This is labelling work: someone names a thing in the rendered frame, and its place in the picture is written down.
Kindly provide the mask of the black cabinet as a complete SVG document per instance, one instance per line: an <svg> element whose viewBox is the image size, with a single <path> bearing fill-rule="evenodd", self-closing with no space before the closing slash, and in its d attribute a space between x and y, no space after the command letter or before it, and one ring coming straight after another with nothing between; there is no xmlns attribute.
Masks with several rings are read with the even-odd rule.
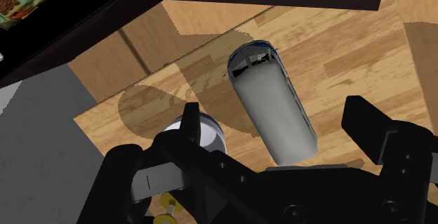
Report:
<svg viewBox="0 0 438 224"><path fill-rule="evenodd" d="M64 65L159 0L47 0L0 29L0 88Z"/></svg>

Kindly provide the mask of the light wooden table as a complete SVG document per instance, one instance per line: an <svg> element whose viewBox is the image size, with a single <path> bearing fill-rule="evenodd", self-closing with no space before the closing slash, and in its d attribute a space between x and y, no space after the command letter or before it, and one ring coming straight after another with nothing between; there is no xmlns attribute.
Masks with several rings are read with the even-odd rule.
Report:
<svg viewBox="0 0 438 224"><path fill-rule="evenodd" d="M341 128L345 99L361 95L393 119L430 127L396 0L378 11L277 6L208 42L97 104L76 123L101 153L124 143L149 147L153 137L196 101L225 134L227 154L261 171L273 160L227 76L240 45L269 41L278 51L318 138L305 165L362 162L379 173Z"/></svg>

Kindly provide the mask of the yellow disc-shaped object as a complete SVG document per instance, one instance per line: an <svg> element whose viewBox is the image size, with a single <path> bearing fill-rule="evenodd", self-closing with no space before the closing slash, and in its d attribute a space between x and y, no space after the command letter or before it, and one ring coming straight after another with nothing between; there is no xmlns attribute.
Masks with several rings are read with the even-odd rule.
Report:
<svg viewBox="0 0 438 224"><path fill-rule="evenodd" d="M183 206L169 192L163 193L160 197L160 203L166 212L154 218L154 224L178 224L173 217L175 212L181 212Z"/></svg>

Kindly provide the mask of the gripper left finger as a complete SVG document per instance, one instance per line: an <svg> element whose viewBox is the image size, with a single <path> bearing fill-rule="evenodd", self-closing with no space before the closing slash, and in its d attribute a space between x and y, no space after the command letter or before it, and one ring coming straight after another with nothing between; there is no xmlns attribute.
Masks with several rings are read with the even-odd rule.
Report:
<svg viewBox="0 0 438 224"><path fill-rule="evenodd" d="M148 200L169 192L197 224L270 224L256 175L200 145L198 103L187 103L178 130L107 152L77 224L152 224Z"/></svg>

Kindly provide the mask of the white cylindrical can, blue rim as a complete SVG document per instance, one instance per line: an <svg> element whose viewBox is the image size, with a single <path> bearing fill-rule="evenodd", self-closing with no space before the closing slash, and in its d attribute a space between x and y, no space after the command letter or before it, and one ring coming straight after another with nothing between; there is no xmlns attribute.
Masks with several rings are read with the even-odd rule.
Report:
<svg viewBox="0 0 438 224"><path fill-rule="evenodd" d="M229 57L230 83L274 162L289 166L317 153L317 135L274 46L243 44Z"/></svg>

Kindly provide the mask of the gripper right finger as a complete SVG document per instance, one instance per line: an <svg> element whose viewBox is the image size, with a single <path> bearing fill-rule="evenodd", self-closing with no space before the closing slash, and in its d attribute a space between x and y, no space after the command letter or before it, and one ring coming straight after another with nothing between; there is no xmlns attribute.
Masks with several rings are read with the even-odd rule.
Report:
<svg viewBox="0 0 438 224"><path fill-rule="evenodd" d="M379 224L438 224L427 200L437 137L427 128L389 118L360 95L346 97L341 126L382 169L370 203Z"/></svg>

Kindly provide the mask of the white round cup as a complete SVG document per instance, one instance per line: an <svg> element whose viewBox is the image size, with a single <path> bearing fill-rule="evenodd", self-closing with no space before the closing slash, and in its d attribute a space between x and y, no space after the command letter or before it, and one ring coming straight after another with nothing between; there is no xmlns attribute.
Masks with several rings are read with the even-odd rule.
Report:
<svg viewBox="0 0 438 224"><path fill-rule="evenodd" d="M208 152L227 153L225 135L218 122L206 113L199 112L194 118L182 115L165 129L175 136L175 145L184 150L203 148Z"/></svg>

